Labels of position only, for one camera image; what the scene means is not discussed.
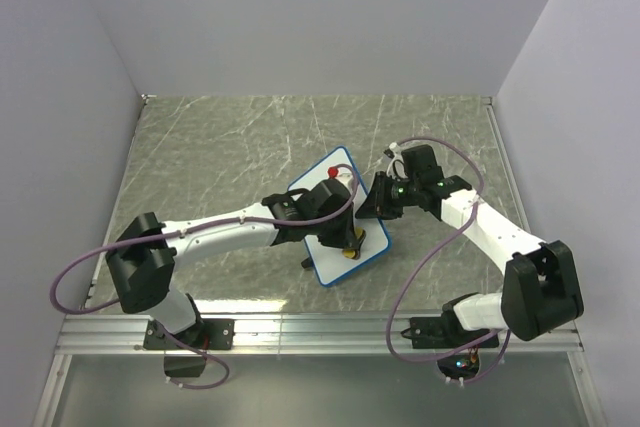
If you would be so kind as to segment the yellow whiteboard eraser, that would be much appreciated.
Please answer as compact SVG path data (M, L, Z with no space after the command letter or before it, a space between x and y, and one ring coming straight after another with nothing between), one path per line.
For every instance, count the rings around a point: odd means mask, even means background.
M354 245L342 250L342 255L350 260L358 260L360 258L362 245L366 238L366 231L360 227L356 227L354 233L356 238Z

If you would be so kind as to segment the blue framed whiteboard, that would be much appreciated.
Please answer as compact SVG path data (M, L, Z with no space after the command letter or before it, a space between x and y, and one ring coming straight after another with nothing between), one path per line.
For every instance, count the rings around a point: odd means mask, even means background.
M308 264L316 273L319 283L330 287L341 282L363 266L380 258L391 248L391 237L383 222L377 218L358 219L356 212L369 194L356 164L344 146L338 146L309 167L288 185L289 190L307 189L311 191L318 183L335 177L345 187L351 188L353 180L358 181L353 200L351 221L345 225L345 234L353 233L350 240L356 240L353 247L338 243L337 235L331 238L332 245L325 246L318 235L307 236L304 244L308 251Z

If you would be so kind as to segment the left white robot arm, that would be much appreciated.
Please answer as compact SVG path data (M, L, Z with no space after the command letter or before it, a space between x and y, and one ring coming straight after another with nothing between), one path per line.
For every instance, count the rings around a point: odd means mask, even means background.
M192 297L172 284L177 268L308 237L325 247L358 252L362 235L353 214L358 187L356 179L328 178L312 189L272 194L228 215L182 222L162 222L153 212L136 217L105 255L122 311L152 317L180 349L196 346L203 326Z

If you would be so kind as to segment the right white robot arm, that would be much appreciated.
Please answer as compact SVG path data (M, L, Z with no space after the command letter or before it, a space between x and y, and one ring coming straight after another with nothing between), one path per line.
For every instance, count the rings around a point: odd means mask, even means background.
M446 303L429 334L455 347L490 331L530 341L584 313L571 249L524 231L488 205L469 182L447 177L429 145L386 151L390 165L376 173L356 216L395 220L418 207L470 240L499 269L497 293L471 293Z

